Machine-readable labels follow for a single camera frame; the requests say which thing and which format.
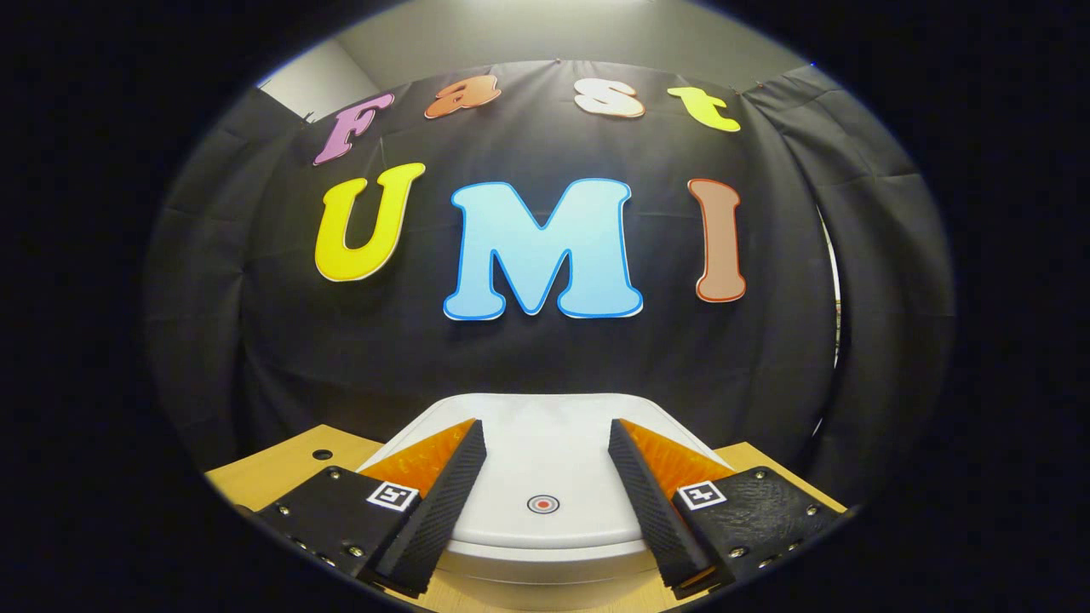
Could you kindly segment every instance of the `brown letter i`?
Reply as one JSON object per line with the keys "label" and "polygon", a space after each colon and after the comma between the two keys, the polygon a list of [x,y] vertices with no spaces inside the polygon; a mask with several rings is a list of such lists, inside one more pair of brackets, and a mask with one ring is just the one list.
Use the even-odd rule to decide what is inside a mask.
{"label": "brown letter i", "polygon": [[735,224],[735,208],[741,199],[729,185],[711,179],[690,180],[689,193],[704,215],[704,276],[697,281],[697,296],[705,302],[738,300],[746,293]]}

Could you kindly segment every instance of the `black fabric backdrop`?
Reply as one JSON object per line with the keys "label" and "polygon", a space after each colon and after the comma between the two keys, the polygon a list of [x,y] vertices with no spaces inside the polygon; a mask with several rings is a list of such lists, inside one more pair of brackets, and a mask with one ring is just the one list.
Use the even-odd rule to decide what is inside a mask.
{"label": "black fabric backdrop", "polygon": [[[445,85],[494,74],[495,101],[425,120]],[[622,81],[646,115],[590,115],[578,79]],[[669,87],[728,103],[742,130],[692,119]],[[748,441],[843,502],[873,491],[930,410],[952,340],[953,279],[927,189],[904,152],[813,68],[741,96],[681,76],[600,62],[519,62],[391,91],[352,151],[312,160],[335,122],[304,127],[253,92],[202,144],[167,199],[148,257],[146,329],[161,401],[203,469],[317,423],[388,440],[435,400],[467,392],[619,392],[650,398],[713,447]],[[322,196],[363,177],[348,244],[366,242],[377,176],[420,161],[401,241],[362,281],[314,265]],[[644,309],[572,320],[555,301],[528,316],[501,274],[507,311],[452,322],[458,188],[511,183],[544,223],[571,181],[628,183],[625,233]],[[692,178],[734,187],[747,293],[700,301],[700,208]],[[833,371],[833,280],[844,295]],[[816,437],[811,437],[822,420]]]}

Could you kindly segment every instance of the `wooden board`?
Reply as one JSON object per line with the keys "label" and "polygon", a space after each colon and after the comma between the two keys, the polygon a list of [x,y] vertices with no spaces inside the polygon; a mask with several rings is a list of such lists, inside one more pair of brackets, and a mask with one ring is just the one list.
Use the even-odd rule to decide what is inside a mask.
{"label": "wooden board", "polygon": [[[210,470],[206,477],[232,503],[258,510],[276,501],[284,492],[306,481],[326,466],[336,465],[355,470],[382,446],[382,443],[361,438],[328,425],[318,425],[279,445]],[[332,452],[332,457],[326,460],[315,459],[313,454],[318,449]],[[755,466],[767,466],[829,508],[838,512],[845,510],[844,505],[799,479],[749,443],[723,447],[716,449],[715,453],[739,472]],[[446,573],[437,569],[428,585],[427,593],[421,594],[419,599],[414,600],[395,592],[388,593],[437,613],[501,613],[512,611],[474,600],[451,587],[444,575]],[[707,593],[699,593],[680,601],[675,600],[673,592],[663,587],[663,580],[657,570],[649,570],[643,575],[645,575],[645,580],[640,589],[607,605],[578,611],[580,613],[658,613],[703,598]]]}

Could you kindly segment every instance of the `circular sticker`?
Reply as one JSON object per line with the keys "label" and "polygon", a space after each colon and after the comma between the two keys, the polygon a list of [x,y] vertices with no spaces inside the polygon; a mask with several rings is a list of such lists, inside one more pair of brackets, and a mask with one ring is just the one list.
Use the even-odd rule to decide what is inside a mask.
{"label": "circular sticker", "polygon": [[544,515],[560,508],[560,501],[554,498],[553,496],[542,494],[526,501],[526,506],[530,510]]}

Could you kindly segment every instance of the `letter u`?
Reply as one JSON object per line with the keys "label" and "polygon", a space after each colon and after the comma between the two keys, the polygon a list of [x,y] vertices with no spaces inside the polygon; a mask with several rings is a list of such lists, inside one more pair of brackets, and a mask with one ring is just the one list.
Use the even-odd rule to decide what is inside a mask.
{"label": "letter u", "polygon": [[378,205],[375,231],[367,244],[349,249],[344,244],[348,220],[355,197],[367,187],[366,179],[352,179],[334,185],[326,192],[326,205],[314,244],[314,263],[322,276],[331,281],[355,281],[373,275],[393,254],[401,238],[409,188],[413,179],[424,173],[420,163],[390,168],[378,176],[383,199]]}

